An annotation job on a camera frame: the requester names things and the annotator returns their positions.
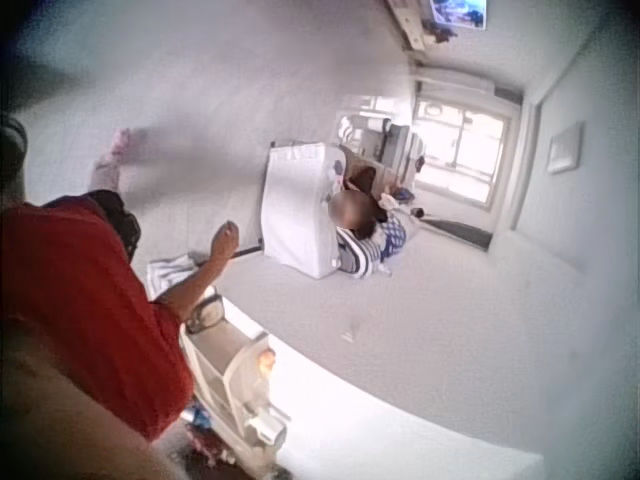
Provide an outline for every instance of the picture frame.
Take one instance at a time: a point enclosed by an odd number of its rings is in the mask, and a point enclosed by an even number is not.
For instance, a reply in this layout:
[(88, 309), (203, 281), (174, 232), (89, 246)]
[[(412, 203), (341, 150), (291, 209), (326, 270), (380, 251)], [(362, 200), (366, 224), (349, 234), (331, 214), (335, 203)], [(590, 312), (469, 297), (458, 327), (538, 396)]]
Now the picture frame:
[(487, 0), (430, 0), (433, 20), (440, 25), (487, 29)]
[(551, 174), (578, 168), (582, 146), (583, 122), (577, 122), (551, 138), (547, 172)]

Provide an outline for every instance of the red shirt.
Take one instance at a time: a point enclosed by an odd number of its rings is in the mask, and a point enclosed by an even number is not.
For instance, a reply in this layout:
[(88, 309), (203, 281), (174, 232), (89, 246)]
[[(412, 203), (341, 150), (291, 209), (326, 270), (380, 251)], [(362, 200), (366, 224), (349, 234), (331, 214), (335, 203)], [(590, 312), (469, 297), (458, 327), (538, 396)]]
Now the red shirt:
[(191, 398), (180, 320), (147, 300), (89, 199), (2, 214), (2, 308), (42, 335), (78, 387), (149, 440)]

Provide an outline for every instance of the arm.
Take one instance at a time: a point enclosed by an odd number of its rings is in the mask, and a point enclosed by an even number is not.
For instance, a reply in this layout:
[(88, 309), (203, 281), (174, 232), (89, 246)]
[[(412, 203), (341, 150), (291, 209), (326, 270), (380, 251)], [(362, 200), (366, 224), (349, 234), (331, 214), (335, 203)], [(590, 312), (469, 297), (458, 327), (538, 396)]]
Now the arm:
[(220, 276), (237, 248), (238, 227), (233, 222), (227, 222), (213, 237), (209, 260), (198, 271), (162, 293), (156, 301), (165, 304), (180, 321), (185, 322), (206, 288)]

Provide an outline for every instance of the floor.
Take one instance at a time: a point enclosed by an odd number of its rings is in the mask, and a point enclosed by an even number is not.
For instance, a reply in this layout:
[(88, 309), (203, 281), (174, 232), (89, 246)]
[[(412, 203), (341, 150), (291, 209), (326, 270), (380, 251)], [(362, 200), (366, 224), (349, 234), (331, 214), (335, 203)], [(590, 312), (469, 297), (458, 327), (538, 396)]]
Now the floor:
[(272, 140), (332, 140), (360, 95), (410, 115), (382, 0), (58, 0), (16, 49), (30, 201), (83, 192), (113, 131), (135, 129), (122, 189), (143, 230), (140, 276), (150, 260), (208, 252), (227, 219), (256, 244)]

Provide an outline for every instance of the hand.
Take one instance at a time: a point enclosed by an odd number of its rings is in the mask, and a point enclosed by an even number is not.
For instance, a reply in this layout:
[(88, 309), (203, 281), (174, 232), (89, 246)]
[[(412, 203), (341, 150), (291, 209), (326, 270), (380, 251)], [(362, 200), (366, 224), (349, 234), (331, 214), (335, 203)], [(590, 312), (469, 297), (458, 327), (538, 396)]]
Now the hand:
[(238, 226), (231, 221), (225, 222), (211, 241), (211, 260), (227, 263), (238, 248), (239, 239)]

